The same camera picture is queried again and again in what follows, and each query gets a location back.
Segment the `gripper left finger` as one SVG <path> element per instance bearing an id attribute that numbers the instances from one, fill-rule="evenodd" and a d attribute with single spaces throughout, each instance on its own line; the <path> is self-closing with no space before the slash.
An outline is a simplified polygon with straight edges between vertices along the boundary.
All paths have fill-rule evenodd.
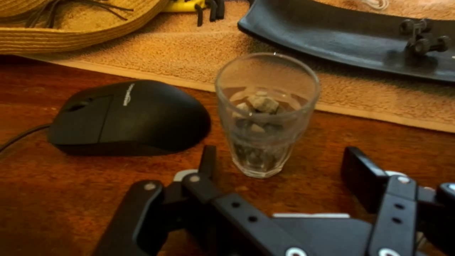
<path id="1" fill-rule="evenodd" d="M 185 229 L 208 256 L 308 256 L 308 249 L 236 193 L 212 182 L 216 147 L 206 145 L 197 170 L 164 186 L 135 182 L 92 256 L 157 256 L 172 231 Z"/>

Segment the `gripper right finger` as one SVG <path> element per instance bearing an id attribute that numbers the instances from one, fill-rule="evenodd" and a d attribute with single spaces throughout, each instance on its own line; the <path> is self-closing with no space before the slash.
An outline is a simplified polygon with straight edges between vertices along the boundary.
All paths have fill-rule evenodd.
<path id="1" fill-rule="evenodd" d="M 418 232 L 455 256 L 455 182 L 424 188 L 408 176 L 389 175 L 357 147 L 344 149 L 340 172 L 349 191 L 376 215 L 366 256 L 423 256 Z"/>

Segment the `small glass cup with stones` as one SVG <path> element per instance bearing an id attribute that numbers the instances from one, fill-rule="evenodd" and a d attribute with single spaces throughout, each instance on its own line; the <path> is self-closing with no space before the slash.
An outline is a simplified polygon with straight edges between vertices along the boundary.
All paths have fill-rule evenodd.
<path id="1" fill-rule="evenodd" d="M 305 63 L 253 53 L 226 63 L 215 79 L 218 115 L 232 160 L 246 176 L 283 169 L 320 97 L 320 80 Z"/>

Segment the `black computer mouse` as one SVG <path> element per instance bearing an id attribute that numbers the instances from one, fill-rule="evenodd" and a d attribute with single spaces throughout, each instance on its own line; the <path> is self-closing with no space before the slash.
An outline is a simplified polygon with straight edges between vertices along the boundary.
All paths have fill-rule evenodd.
<path id="1" fill-rule="evenodd" d="M 195 97 L 167 83 L 135 80 L 72 95 L 47 138 L 68 155 L 158 156 L 197 145 L 210 129 L 210 115 Z"/>

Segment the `tan towel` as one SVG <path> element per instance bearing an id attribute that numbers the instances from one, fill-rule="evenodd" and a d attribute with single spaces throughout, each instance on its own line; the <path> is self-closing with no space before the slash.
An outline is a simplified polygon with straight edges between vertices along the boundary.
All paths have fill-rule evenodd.
<path id="1" fill-rule="evenodd" d="M 230 60 L 277 52 L 242 33 L 237 22 L 249 4 L 226 4 L 226 18 L 196 27 L 189 14 L 161 14 L 120 39 L 72 52 L 26 58 L 105 74 L 159 80 L 214 92 L 214 80 Z M 392 76 L 303 56 L 320 79 L 316 109 L 418 128 L 455 133 L 455 82 L 442 84 Z"/>

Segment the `black skateboard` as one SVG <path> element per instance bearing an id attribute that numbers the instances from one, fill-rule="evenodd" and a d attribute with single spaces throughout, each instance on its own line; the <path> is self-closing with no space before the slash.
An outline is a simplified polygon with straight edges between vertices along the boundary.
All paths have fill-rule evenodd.
<path id="1" fill-rule="evenodd" d="M 413 53 L 411 18 L 349 10 L 314 0 L 254 0 L 238 28 L 262 42 L 337 63 L 455 82 L 455 20 L 429 20 L 432 46 Z"/>

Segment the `yellow toy with black prongs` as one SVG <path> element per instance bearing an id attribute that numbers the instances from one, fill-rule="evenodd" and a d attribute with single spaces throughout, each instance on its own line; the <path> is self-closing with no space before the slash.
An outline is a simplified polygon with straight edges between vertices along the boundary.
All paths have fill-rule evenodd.
<path id="1" fill-rule="evenodd" d="M 210 10 L 210 22 L 223 20 L 225 17 L 225 0 L 169 0 L 162 12 L 194 12 L 198 16 L 197 26 L 203 25 L 203 11 Z"/>

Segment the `woven straw hat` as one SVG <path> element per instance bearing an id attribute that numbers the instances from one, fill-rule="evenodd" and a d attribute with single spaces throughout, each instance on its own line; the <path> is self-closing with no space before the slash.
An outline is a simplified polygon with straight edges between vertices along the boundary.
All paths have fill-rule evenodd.
<path id="1" fill-rule="evenodd" d="M 130 34 L 169 0 L 0 0 L 0 55 L 83 49 Z"/>

